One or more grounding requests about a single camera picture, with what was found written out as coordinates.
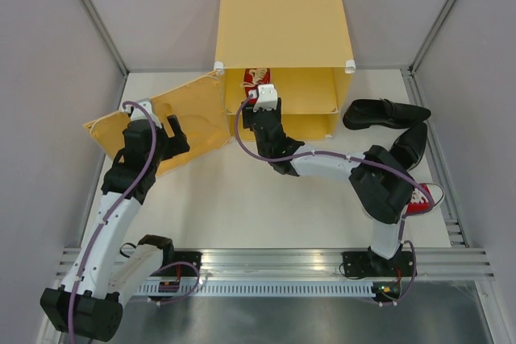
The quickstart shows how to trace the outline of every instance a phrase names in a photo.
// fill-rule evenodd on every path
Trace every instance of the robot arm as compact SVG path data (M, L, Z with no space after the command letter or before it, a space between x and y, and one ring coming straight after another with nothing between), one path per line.
M373 219L371 251L381 259L392 259L400 248L402 214L410 201L413 186L403 179L356 161L318 151L286 135L281 125L281 99L272 84L258 85L249 93L254 104L243 108L243 127L256 137L258 154L267 159L307 154L291 160L269 162L279 173L292 176L324 176L349 181L367 214ZM410 177L383 147L349 156L384 164Z
M145 201L148 190L156 182L156 172L162 160L189 151L185 134L175 116L168 117L174 136L169 138L158 117L152 112L149 100L139 104L151 116L156 129L156 148L152 162L139 183L122 199L109 221L104 222L106 212L131 187L142 171L150 151L152 129L149 121L139 110L128 110L131 122L123 131L124 148L113 160L111 169L104 176L102 198L96 223L103 223L102 231L89 248L89 241L98 233L92 227L72 269L66 274L58 289L47 288L40 304L54 327L68 332L68 307L73 285L77 282L80 262L89 255L81 273L73 314L76 334L109 341L119 327L125 304L135 290L160 267L172 262L173 243L169 238L146 235L138 242L134 254L113 273L114 261L123 238L133 218Z

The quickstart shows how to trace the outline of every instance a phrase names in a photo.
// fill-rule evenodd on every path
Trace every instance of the box lid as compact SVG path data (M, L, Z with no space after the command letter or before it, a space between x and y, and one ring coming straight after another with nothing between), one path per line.
M224 68L344 67L353 59L342 0L221 0Z
M161 162L157 171L158 176L229 141L230 132L223 107L220 81L214 73L208 73L174 90L151 97L151 101L153 110L163 123L167 135L173 136L167 117L175 114L190 145L189 152ZM117 111L88 122L84 128L113 159L123 148L122 131L129 122L127 114Z

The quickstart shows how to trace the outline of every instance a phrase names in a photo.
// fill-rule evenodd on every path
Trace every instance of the red shoe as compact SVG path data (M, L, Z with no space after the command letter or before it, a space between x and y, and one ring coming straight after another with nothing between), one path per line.
M431 195L434 199L435 207L440 205L444 199L444 190L438 184L435 183L421 183L421 186ZM412 199L406 209L406 215L410 216L413 213L420 213L430 208L430 203L418 189L414 189L412 192Z
M246 68L245 74L243 75L242 86L245 88L246 96L249 95L251 90L256 90L256 96L258 95L258 85L270 84L271 83L271 69L270 68ZM257 98L249 100L251 104L256 103Z

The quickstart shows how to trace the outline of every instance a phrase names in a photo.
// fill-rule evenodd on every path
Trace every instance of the white table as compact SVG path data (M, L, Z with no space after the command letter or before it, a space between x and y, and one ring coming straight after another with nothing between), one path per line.
M163 93L200 74L132 73L122 101ZM381 97L409 101L401 73L357 71L343 111L357 98ZM389 149L402 132L383 126L349 131L339 124L333 139L311 144L342 152L367 151L373 144ZM254 143L247 145L256 151ZM109 167L106 158L102 176ZM426 158L411 175L431 181ZM102 178L88 229L101 184ZM350 184L282 176L232 141L157 180L124 242L138 242L145 234L169 237L179 248L353 248L370 245L372 226ZM404 236L416 247L450 247L440 209L410 218Z

